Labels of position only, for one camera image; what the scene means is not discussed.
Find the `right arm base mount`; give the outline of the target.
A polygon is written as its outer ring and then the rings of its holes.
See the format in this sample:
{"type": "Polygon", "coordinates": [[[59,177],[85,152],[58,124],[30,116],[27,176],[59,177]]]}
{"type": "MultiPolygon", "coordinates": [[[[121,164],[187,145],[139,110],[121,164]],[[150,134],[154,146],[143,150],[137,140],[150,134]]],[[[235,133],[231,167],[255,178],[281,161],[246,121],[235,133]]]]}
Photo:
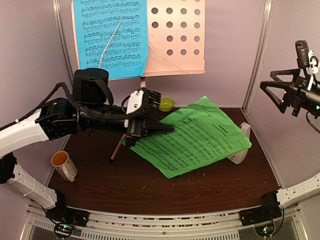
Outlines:
{"type": "Polygon", "coordinates": [[[242,226],[256,225],[280,218],[282,210],[279,207],[267,208],[263,206],[241,210],[239,212],[242,226]]]}

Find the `pink music stand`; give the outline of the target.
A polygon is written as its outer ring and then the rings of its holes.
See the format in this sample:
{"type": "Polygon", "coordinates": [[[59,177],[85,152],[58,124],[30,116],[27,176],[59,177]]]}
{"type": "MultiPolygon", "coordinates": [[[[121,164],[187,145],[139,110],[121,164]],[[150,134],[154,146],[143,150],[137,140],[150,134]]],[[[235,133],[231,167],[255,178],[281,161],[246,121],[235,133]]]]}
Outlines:
{"type": "MultiPolygon", "coordinates": [[[[73,2],[71,17],[78,66],[73,2]]],[[[203,0],[146,0],[148,58],[141,86],[147,77],[205,73],[205,18],[203,0]]]]}

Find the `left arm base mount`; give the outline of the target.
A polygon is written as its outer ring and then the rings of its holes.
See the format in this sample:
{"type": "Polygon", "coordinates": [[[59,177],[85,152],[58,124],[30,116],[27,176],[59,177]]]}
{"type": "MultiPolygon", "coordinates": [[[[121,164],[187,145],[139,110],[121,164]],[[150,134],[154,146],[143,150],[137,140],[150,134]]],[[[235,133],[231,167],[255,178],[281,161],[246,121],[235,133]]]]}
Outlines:
{"type": "Polygon", "coordinates": [[[90,213],[85,210],[67,207],[65,209],[47,209],[46,217],[55,223],[65,223],[72,226],[86,227],[90,213]]]}

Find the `aluminium front rail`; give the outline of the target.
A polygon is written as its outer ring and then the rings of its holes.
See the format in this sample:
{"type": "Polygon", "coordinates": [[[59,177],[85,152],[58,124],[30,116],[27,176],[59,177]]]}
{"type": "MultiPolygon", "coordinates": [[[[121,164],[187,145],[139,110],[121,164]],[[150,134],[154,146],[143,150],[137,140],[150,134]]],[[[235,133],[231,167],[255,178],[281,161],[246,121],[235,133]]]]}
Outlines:
{"type": "Polygon", "coordinates": [[[275,225],[273,240],[309,239],[298,206],[287,208],[284,217],[244,226],[240,210],[150,215],[89,210],[86,226],[76,226],[72,240],[259,240],[263,226],[275,225]]]}

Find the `green sheet music paper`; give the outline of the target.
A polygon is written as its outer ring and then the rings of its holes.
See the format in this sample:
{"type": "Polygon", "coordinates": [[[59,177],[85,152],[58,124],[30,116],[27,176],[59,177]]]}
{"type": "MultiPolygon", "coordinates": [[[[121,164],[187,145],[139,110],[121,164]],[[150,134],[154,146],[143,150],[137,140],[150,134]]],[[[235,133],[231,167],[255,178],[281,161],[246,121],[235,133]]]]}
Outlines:
{"type": "Polygon", "coordinates": [[[243,131],[206,96],[172,112],[161,123],[173,126],[174,131],[143,138],[131,150],[168,179],[252,146],[243,131]]]}

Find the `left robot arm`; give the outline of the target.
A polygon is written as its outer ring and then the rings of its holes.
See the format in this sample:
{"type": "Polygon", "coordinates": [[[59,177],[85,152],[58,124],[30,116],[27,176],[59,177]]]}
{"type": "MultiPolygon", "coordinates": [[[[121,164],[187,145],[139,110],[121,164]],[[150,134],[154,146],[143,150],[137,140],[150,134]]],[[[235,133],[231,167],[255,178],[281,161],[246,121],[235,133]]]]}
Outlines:
{"type": "Polygon", "coordinates": [[[64,97],[53,98],[49,94],[33,110],[0,129],[0,182],[14,186],[61,222],[72,218],[65,195],[27,174],[14,151],[76,134],[78,130],[122,133],[128,147],[142,138],[174,131],[173,126],[159,120],[159,92],[141,87],[117,106],[108,81],[107,70],[78,69],[73,75],[72,89],[63,82],[55,85],[55,90],[63,89],[64,97]]]}

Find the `blue sheet music paper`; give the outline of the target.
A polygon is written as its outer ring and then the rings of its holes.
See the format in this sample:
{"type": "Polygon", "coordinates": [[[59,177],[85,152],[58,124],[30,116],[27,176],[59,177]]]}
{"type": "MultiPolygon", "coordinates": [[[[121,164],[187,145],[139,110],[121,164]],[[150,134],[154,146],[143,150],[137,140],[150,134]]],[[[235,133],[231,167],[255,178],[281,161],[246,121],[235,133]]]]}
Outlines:
{"type": "Polygon", "coordinates": [[[72,3],[79,69],[100,68],[109,79],[143,76],[149,56],[147,1],[72,3]]]}

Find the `yellow-green plastic bowl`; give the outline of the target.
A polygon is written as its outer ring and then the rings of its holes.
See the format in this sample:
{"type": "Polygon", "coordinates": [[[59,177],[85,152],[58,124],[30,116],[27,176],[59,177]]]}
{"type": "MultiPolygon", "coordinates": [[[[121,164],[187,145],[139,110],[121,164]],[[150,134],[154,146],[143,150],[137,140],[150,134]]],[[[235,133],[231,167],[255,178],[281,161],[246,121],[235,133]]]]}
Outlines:
{"type": "Polygon", "coordinates": [[[159,105],[161,112],[169,112],[173,109],[175,102],[171,98],[162,98],[159,105]]]}

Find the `patterned mug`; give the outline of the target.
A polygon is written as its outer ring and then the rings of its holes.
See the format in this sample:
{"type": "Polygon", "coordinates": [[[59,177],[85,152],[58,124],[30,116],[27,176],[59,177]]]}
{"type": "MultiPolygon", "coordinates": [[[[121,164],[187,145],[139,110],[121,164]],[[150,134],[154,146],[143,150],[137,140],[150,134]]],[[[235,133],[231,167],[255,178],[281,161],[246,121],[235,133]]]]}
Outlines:
{"type": "Polygon", "coordinates": [[[51,165],[65,181],[75,181],[78,169],[66,151],[56,152],[51,158],[51,165]]]}

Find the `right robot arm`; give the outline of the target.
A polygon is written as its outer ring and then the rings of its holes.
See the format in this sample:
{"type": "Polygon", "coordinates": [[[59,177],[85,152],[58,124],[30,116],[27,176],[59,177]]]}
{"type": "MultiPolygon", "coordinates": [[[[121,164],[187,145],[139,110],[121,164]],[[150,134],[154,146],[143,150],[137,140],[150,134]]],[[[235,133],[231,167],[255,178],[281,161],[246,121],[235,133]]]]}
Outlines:
{"type": "Polygon", "coordinates": [[[275,70],[260,84],[267,106],[261,139],[280,181],[281,207],[320,192],[320,85],[300,72],[275,70]]]}

